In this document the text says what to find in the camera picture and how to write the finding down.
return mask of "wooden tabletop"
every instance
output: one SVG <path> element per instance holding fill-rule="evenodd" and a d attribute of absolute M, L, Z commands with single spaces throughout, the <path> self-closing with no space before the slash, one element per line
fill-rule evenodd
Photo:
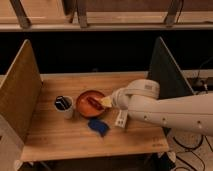
<path fill-rule="evenodd" d="M 110 95 L 113 90 L 141 79 L 141 73 L 80 74 L 52 77 L 43 81 L 33 114 L 21 160 L 45 161 L 88 157 L 142 154 L 168 151 L 161 127 L 128 120 L 125 130 L 115 127 L 117 109 L 110 109 L 100 118 L 110 127 L 101 137 L 88 126 L 88 120 L 75 111 L 70 120 L 55 109 L 58 95 L 74 99 L 86 90 L 98 90 Z"/>

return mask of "cable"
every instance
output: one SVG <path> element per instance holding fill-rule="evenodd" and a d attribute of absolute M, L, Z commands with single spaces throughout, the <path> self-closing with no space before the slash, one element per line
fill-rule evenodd
<path fill-rule="evenodd" d="M 204 161 L 197 154 L 195 154 L 193 151 L 191 151 L 191 153 L 194 154 L 194 156 L 197 157 L 201 161 L 201 163 L 203 164 L 203 171 L 205 171 L 206 165 L 205 165 Z"/>
<path fill-rule="evenodd" d="M 187 147 L 187 146 L 185 146 L 185 145 L 183 145 L 183 144 L 181 144 L 175 137 L 173 137 L 173 140 L 179 145 L 179 146 L 181 146 L 182 148 L 184 148 L 184 152 L 177 152 L 177 154 L 178 153 L 187 153 L 187 152 L 191 152 L 195 157 L 197 157 L 200 161 L 201 161 L 201 163 L 202 163 L 202 165 L 203 165 L 203 171 L 205 171 L 205 163 L 204 163 L 204 161 L 197 155 L 197 154 L 195 154 L 193 151 L 194 150 L 196 150 L 196 149 L 198 149 L 202 144 L 203 144 L 203 139 L 204 139 L 204 135 L 201 135 L 201 139 L 200 139 L 200 141 L 199 141 L 199 143 L 195 146 L 195 147 Z M 179 157 L 179 156 L 176 156 L 177 157 L 177 159 L 178 160 L 180 160 L 181 162 L 183 162 L 184 164 L 186 164 L 187 166 L 189 166 L 193 171 L 197 171 L 197 169 L 195 169 L 192 165 L 190 165 L 188 162 L 186 162 L 185 160 L 183 160 L 181 157 Z"/>
<path fill-rule="evenodd" d="M 187 150 L 187 151 L 192 151 L 192 150 L 196 150 L 197 148 L 199 148 L 199 147 L 202 145 L 202 143 L 203 143 L 203 139 L 204 139 L 204 136 L 201 135 L 200 141 L 199 141 L 199 143 L 198 143 L 195 147 L 187 147 L 187 146 L 181 144 L 175 137 L 173 137 L 173 140 L 174 140 L 179 146 L 181 146 L 182 148 L 184 148 L 184 149 Z"/>
<path fill-rule="evenodd" d="M 177 171 L 179 169 L 185 169 L 187 171 L 190 171 L 189 168 L 187 168 L 187 167 L 176 167 L 174 171 Z"/>
<path fill-rule="evenodd" d="M 176 156 L 178 160 L 180 160 L 181 162 L 183 162 L 185 165 L 189 166 L 193 171 L 198 171 L 197 169 L 195 169 L 191 164 L 189 164 L 188 162 L 186 162 L 185 160 L 183 160 L 182 158 L 180 158 L 179 156 Z"/>
<path fill-rule="evenodd" d="M 181 15 L 181 13 L 182 13 L 183 6 L 184 6 L 184 0 L 181 0 L 181 7 L 180 7 L 179 14 L 178 14 L 178 16 L 177 16 L 177 19 L 176 19 L 176 23 L 179 22 L 179 18 L 180 18 L 180 15 Z"/>
<path fill-rule="evenodd" d="M 204 61 L 204 62 L 199 66 L 199 68 L 198 68 L 198 73 L 197 73 L 197 77 L 196 77 L 195 81 L 197 81 L 197 80 L 200 78 L 200 70 L 201 70 L 201 68 L 202 68 L 205 64 L 209 63 L 212 59 L 213 59 L 213 56 L 210 57 L 209 59 L 207 59 L 206 61 Z"/>
<path fill-rule="evenodd" d="M 205 139 L 206 139 L 207 144 L 209 145 L 209 148 L 210 148 L 211 151 L 213 152 L 213 148 L 212 148 L 211 144 L 209 143 L 208 138 L 207 138 L 206 136 L 204 136 L 204 137 L 205 137 Z"/>

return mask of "pen holder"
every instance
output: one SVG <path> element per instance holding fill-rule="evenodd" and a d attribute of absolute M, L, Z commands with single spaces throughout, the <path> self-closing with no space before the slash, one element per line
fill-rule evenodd
<path fill-rule="evenodd" d="M 56 106 L 56 110 L 61 112 L 64 115 L 65 119 L 70 119 L 72 118 L 74 113 L 73 99 L 70 96 L 63 96 L 63 98 L 65 98 L 66 101 L 70 104 L 69 108 L 59 109 Z"/>

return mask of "blue cloth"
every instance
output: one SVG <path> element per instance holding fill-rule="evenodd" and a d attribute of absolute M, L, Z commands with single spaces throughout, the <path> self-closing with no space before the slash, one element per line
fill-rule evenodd
<path fill-rule="evenodd" d="M 90 119 L 88 126 L 90 129 L 97 131 L 102 137 L 106 135 L 109 126 L 97 118 Z"/>

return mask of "red bowl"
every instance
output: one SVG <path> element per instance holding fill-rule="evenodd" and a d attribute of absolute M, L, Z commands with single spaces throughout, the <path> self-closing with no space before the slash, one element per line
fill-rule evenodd
<path fill-rule="evenodd" d="M 97 117 L 101 115 L 106 108 L 96 108 L 89 102 L 89 98 L 92 98 L 96 101 L 99 101 L 101 98 L 105 97 L 105 95 L 96 90 L 88 90 L 80 94 L 76 100 L 76 110 L 84 117 L 91 118 Z"/>

